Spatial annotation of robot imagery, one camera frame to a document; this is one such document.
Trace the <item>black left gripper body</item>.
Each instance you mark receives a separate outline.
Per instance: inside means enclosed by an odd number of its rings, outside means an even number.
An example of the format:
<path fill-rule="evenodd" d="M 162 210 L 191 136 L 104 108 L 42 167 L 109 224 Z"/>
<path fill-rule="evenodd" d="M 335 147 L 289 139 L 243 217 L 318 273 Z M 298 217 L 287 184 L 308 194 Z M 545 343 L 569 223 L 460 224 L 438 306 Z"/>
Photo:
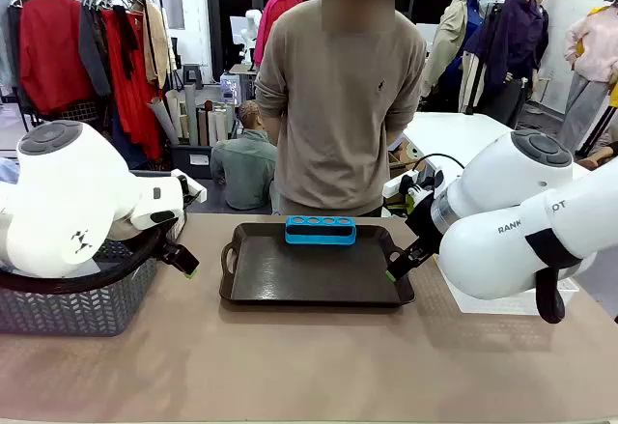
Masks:
<path fill-rule="evenodd" d="M 178 238 L 182 233 L 187 219 L 186 211 L 182 208 L 174 208 L 164 210 L 163 216 L 167 218 L 164 222 L 164 239 L 162 241 L 163 248 L 166 250 L 176 248 Z"/>

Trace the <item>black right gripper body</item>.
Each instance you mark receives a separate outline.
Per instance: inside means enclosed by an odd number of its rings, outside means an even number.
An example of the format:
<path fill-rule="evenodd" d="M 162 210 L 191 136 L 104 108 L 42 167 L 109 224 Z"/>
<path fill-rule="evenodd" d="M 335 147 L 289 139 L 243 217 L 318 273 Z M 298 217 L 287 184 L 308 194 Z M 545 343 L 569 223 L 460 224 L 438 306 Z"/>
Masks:
<path fill-rule="evenodd" d="M 429 194 L 416 205 L 407 217 L 406 225 L 416 236 L 413 248 L 423 252 L 437 252 L 440 245 L 440 231 L 432 218 L 434 195 Z"/>

